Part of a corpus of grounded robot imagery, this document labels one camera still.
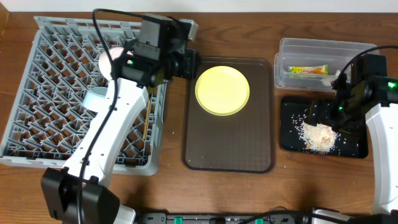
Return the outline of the light blue bowl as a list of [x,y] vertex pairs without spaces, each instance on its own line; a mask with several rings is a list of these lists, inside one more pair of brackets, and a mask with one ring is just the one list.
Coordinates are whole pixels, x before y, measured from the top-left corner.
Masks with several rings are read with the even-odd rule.
[[83,100],[84,108],[95,113],[108,110],[109,105],[106,101],[107,90],[106,87],[100,86],[90,88]]

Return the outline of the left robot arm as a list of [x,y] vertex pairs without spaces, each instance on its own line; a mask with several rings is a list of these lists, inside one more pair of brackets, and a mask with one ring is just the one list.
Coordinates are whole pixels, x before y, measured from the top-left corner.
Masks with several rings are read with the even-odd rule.
[[192,79],[200,63],[198,51],[181,46],[152,60],[136,52],[135,40],[113,47],[99,58],[110,80],[106,95],[95,103],[90,128],[61,170],[48,168],[41,180],[50,216],[64,223],[133,223],[136,211],[120,202],[108,185],[116,157],[128,131],[149,101],[148,87],[157,74]]

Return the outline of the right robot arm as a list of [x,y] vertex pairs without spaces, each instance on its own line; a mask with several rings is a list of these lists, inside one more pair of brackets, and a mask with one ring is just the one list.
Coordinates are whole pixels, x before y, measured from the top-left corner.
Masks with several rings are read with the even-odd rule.
[[373,213],[348,223],[397,223],[397,80],[387,76],[386,58],[361,52],[331,83],[335,100],[313,100],[307,124],[334,132],[370,135],[374,163]]

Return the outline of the pink bowl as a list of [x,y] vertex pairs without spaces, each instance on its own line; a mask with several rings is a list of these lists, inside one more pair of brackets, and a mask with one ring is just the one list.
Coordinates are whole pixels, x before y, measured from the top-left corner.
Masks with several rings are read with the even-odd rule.
[[[111,56],[111,59],[114,60],[120,57],[123,50],[124,49],[122,47],[113,47],[109,49],[109,54]],[[99,66],[99,71],[101,72],[102,76],[105,77],[105,79],[107,79],[108,81],[113,79],[111,76],[111,64],[106,52],[103,52],[99,56],[98,66]]]

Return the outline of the wooden chopstick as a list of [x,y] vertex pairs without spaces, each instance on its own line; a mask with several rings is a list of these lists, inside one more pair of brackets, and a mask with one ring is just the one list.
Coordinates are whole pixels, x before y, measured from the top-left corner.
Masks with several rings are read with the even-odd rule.
[[146,136],[147,136],[147,127],[148,127],[148,124],[149,124],[149,115],[150,115],[150,109],[151,109],[151,104],[152,104],[151,101],[152,101],[152,98],[150,98],[148,103],[147,103],[146,117],[145,117],[145,123],[144,123],[144,132],[143,132],[143,135],[142,135],[143,141],[146,140]]

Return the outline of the white tissue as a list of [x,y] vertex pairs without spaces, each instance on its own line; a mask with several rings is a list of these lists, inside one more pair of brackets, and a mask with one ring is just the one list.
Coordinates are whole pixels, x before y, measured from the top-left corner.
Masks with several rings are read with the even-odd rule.
[[337,70],[334,75],[328,75],[327,77],[322,78],[322,84],[324,86],[332,86],[332,83],[339,77],[340,70]]

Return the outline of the green orange snack wrapper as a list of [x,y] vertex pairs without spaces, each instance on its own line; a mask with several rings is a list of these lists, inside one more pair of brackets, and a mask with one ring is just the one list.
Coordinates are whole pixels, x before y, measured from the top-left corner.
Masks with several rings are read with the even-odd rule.
[[288,67],[288,71],[292,73],[328,75],[328,65],[321,65],[316,67],[291,66]]

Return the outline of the yellow plate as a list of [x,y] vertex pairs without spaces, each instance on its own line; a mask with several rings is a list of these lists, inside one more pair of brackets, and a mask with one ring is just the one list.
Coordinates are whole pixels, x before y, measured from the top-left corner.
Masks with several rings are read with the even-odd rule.
[[205,70],[195,84],[195,98],[208,113],[229,116],[246,106],[250,97],[247,78],[238,69],[215,66]]

